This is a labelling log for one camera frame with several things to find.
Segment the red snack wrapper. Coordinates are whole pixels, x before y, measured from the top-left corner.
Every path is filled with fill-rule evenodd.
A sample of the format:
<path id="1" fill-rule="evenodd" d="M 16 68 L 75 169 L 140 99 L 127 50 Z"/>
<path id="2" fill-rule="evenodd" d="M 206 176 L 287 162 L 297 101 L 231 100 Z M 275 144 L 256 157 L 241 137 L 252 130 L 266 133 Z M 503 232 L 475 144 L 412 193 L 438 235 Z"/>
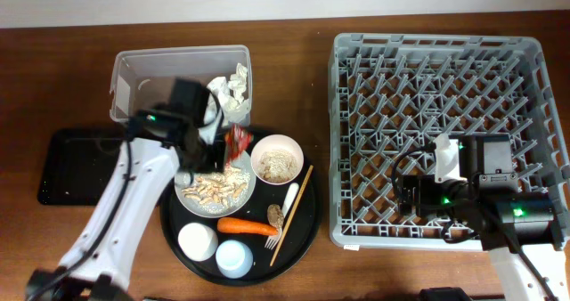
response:
<path id="1" fill-rule="evenodd" d="M 224 135 L 225 154 L 224 162 L 229 164 L 238 159 L 247 147 L 252 143 L 253 135 L 244 127 L 232 125 L 228 132 Z"/>

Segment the white tissue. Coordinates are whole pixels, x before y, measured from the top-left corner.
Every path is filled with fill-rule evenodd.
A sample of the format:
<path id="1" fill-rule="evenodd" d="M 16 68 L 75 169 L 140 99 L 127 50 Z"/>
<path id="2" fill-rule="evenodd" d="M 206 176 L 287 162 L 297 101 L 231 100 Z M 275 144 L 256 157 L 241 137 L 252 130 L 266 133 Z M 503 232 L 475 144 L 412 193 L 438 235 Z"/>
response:
<path id="1" fill-rule="evenodd" d="M 246 98 L 248 91 L 248 68 L 238 63 L 230 78 L 215 77 L 207 84 L 212 93 L 208 97 L 208 106 L 204 115 L 204 123 L 213 123 L 217 116 L 217 98 L 224 114 L 222 127 L 236 124 L 246 126 L 246 118 L 251 109 L 251 100 Z"/>

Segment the pink bowl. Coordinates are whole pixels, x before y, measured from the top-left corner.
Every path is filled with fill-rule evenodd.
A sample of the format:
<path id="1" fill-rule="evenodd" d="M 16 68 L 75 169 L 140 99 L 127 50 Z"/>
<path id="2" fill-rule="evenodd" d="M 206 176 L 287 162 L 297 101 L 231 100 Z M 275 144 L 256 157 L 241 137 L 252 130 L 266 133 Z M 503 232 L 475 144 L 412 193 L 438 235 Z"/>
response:
<path id="1" fill-rule="evenodd" d="M 253 147 L 250 158 L 256 176 L 271 185 L 293 181 L 304 165 L 300 145 L 284 134 L 262 137 Z"/>

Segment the white cup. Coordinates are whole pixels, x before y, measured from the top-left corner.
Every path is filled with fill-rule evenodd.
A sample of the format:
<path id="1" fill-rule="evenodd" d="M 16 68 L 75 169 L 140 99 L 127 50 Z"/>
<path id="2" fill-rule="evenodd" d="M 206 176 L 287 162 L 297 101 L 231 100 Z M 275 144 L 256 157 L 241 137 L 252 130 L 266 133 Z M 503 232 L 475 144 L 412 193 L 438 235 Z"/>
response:
<path id="1" fill-rule="evenodd" d="M 178 233 L 177 241 L 183 253 L 195 262 L 208 260 L 215 254 L 218 246 L 215 231 L 199 223 L 183 226 Z"/>

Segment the light blue cup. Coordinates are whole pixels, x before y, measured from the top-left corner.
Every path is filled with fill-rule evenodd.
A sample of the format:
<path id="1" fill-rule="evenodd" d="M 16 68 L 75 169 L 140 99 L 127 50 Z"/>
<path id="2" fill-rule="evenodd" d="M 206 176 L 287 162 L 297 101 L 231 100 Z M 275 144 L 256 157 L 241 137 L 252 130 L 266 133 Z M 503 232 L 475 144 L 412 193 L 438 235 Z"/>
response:
<path id="1" fill-rule="evenodd" d="M 253 253 L 245 243 L 226 240 L 216 250 L 216 265 L 224 277 L 238 279 L 253 267 Z"/>

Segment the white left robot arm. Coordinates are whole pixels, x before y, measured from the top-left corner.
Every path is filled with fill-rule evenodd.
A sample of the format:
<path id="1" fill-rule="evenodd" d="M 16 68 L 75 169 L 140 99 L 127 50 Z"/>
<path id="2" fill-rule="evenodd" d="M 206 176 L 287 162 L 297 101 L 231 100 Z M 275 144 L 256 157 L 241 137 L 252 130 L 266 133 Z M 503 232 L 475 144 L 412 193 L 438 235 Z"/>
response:
<path id="1" fill-rule="evenodd" d="M 130 129 L 89 222 L 53 272 L 36 270 L 27 300 L 127 300 L 134 255 L 152 211 L 181 167 L 212 171 L 224 162 L 219 128 L 149 134 Z"/>

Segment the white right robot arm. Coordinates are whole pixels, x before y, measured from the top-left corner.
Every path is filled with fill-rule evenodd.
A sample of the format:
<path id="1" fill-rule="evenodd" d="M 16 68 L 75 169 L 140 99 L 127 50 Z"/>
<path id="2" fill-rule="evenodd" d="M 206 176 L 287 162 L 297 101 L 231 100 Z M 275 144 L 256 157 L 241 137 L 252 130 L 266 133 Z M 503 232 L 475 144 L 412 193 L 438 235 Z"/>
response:
<path id="1" fill-rule="evenodd" d="M 400 209 L 444 214 L 463 223 L 489 254 L 507 300 L 567 300 L 566 255 L 553 203 L 539 192 L 517 193 L 509 176 L 474 173 L 439 183 L 432 175 L 391 175 Z"/>

